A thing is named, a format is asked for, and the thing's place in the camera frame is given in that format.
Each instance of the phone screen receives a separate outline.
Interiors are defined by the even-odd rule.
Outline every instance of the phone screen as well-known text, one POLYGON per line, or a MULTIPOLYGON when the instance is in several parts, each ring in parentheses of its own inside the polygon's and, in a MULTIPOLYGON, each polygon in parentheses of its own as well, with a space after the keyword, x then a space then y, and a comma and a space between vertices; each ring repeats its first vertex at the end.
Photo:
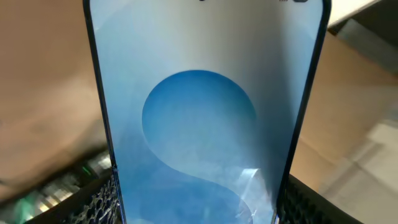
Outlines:
POLYGON ((271 223, 323 1, 91 0, 89 10, 125 221, 271 223))

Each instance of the blurred background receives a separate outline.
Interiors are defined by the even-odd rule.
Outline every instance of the blurred background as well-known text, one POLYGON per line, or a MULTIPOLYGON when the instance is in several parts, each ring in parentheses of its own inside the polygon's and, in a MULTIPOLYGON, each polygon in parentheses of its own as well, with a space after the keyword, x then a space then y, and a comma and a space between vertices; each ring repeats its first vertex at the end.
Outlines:
MULTIPOLYGON (((332 3, 290 173, 361 222, 394 223, 398 1, 332 3)), ((81 0, 0 1, 0 223, 110 166, 81 0)))

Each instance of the smartphone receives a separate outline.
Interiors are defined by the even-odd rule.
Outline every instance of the smartphone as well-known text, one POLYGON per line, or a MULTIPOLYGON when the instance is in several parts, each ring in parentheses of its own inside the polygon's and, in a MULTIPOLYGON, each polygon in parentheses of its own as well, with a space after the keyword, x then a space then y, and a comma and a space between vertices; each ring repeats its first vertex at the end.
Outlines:
POLYGON ((272 223, 329 0, 86 0, 123 222, 272 223))

